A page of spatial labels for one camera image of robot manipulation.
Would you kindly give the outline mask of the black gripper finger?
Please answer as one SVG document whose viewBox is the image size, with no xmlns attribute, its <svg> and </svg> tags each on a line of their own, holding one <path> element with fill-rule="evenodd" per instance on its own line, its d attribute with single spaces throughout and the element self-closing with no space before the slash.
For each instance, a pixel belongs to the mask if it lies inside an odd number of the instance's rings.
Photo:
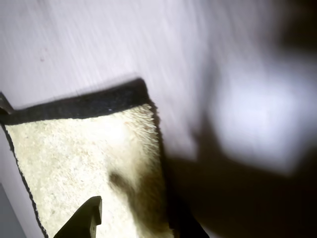
<svg viewBox="0 0 317 238">
<path fill-rule="evenodd" d="M 95 238 L 102 223 L 102 197 L 93 196 L 82 204 L 54 238 Z"/>
<path fill-rule="evenodd" d="M 169 200 L 168 218 L 176 238 L 209 238 L 189 207 L 178 198 Z"/>
</svg>

